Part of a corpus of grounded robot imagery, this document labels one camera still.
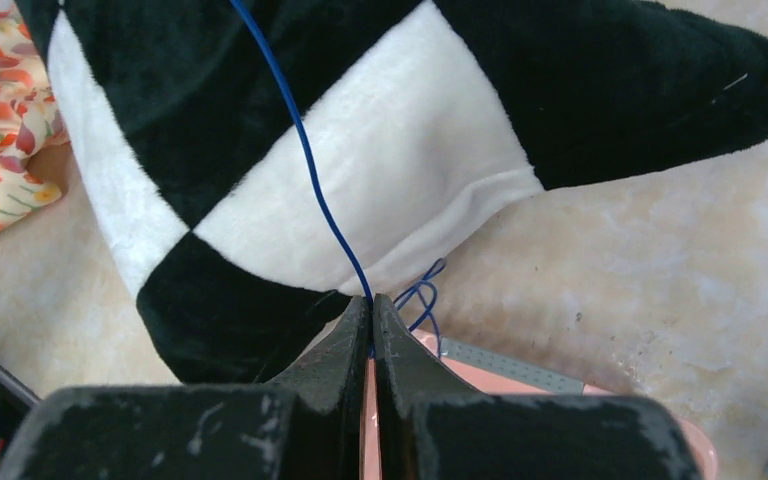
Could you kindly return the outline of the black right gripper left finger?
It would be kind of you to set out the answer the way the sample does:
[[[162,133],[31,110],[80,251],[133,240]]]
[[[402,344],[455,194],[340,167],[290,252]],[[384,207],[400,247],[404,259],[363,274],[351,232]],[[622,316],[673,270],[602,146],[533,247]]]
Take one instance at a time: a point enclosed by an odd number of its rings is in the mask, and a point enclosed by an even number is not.
[[[21,424],[0,479],[357,479],[370,309],[263,384],[85,386]]]

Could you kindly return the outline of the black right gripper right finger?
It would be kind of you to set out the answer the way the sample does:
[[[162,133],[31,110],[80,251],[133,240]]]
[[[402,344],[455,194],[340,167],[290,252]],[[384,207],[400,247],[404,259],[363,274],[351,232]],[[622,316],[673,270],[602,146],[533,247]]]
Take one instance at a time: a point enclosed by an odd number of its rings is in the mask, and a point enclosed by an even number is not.
[[[386,479],[695,480],[677,420],[633,396],[491,395],[436,359],[393,302],[372,314]]]

